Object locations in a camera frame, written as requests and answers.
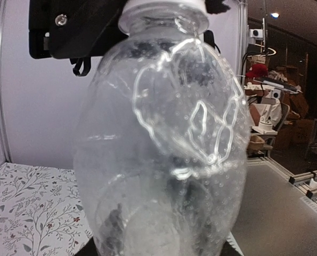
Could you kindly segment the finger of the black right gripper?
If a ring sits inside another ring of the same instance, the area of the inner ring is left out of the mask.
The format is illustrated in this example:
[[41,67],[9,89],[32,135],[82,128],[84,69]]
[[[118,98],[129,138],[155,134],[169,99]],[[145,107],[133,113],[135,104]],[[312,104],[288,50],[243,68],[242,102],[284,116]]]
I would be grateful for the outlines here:
[[231,8],[224,2],[225,0],[205,0],[207,13],[221,14],[229,11]]

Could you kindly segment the clear bottle white cap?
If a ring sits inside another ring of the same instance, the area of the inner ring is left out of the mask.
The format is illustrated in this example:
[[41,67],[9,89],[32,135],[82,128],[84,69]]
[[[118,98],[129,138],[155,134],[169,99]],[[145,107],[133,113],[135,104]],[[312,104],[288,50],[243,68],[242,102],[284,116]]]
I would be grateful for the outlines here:
[[248,106],[242,86],[224,103],[149,108],[139,125],[78,149],[74,170],[98,255],[220,255],[243,196]]

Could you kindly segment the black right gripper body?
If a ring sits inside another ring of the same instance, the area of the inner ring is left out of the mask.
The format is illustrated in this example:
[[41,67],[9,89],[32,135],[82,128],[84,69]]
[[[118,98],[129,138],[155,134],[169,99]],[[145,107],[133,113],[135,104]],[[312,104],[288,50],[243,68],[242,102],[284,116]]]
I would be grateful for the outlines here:
[[29,2],[29,53],[34,59],[103,56],[126,38],[118,28],[120,0]]

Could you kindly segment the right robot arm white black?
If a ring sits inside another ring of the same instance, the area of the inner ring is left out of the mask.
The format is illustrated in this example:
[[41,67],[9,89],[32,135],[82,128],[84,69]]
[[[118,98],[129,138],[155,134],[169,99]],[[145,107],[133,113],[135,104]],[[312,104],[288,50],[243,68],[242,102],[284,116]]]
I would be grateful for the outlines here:
[[139,125],[148,109],[198,100],[224,103],[240,90],[228,61],[200,40],[208,13],[228,10],[220,1],[31,1],[29,51],[35,59],[69,59],[85,76],[100,62],[88,87],[75,146],[107,145],[101,135]]

